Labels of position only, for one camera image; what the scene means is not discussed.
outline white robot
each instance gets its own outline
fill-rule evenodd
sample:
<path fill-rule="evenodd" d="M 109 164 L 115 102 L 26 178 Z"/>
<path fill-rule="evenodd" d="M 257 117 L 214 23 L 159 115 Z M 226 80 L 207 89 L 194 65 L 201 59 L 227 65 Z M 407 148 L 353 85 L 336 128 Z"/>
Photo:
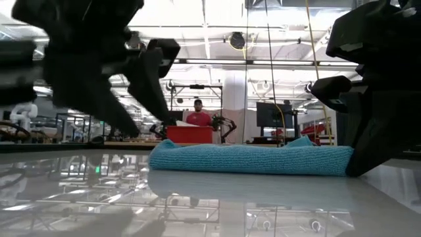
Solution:
<path fill-rule="evenodd" d="M 19 123 L 27 131 L 31 131 L 31 119 L 38 116 L 38 107 L 32 103 L 22 103 L 16 105 L 10 115 L 11 122 Z"/>

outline glossy white surface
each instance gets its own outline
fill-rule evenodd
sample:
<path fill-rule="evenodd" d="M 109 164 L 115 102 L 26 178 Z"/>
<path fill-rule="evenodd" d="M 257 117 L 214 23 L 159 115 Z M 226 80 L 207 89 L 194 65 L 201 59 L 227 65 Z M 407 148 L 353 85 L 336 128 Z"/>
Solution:
<path fill-rule="evenodd" d="M 26 176 L 0 190 L 2 237 L 421 236 L 417 162 L 332 178 L 149 172 L 141 151 L 13 158 Z M 0 177 L 0 186 L 19 176 Z"/>

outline blue towel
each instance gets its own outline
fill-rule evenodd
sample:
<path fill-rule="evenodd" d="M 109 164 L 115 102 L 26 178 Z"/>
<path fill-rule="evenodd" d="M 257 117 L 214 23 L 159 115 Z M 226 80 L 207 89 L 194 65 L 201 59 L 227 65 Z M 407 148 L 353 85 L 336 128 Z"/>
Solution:
<path fill-rule="evenodd" d="M 313 146 L 307 137 L 283 148 L 161 142 L 149 156 L 157 170 L 345 176 L 353 148 Z"/>

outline black robotic arm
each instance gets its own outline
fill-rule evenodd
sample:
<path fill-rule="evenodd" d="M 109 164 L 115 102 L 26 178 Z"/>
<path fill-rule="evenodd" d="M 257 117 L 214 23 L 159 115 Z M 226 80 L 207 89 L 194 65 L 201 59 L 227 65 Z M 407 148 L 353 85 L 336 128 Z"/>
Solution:
<path fill-rule="evenodd" d="M 127 25 L 143 0 L 17 0 L 12 17 L 44 29 L 49 36 L 42 61 L 32 58 L 33 41 L 0 42 L 0 104 L 33 100 L 34 80 L 52 87 L 53 103 L 93 115 L 137 136 L 136 124 L 111 92 L 108 79 L 124 74 L 128 92 L 160 120 L 168 108 L 159 78 L 170 70 L 180 46 L 173 39 L 151 40 L 148 48 L 127 49 L 134 35 Z"/>

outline red shirt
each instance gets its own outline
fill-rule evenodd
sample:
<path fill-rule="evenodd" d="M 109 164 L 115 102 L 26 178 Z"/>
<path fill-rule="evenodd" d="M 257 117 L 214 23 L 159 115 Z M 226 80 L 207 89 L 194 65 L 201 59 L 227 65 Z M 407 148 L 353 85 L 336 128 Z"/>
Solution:
<path fill-rule="evenodd" d="M 196 125 L 196 126 L 211 126 L 212 125 L 211 116 L 209 116 L 208 114 L 204 112 L 192 113 L 191 115 L 187 116 L 186 122 Z"/>

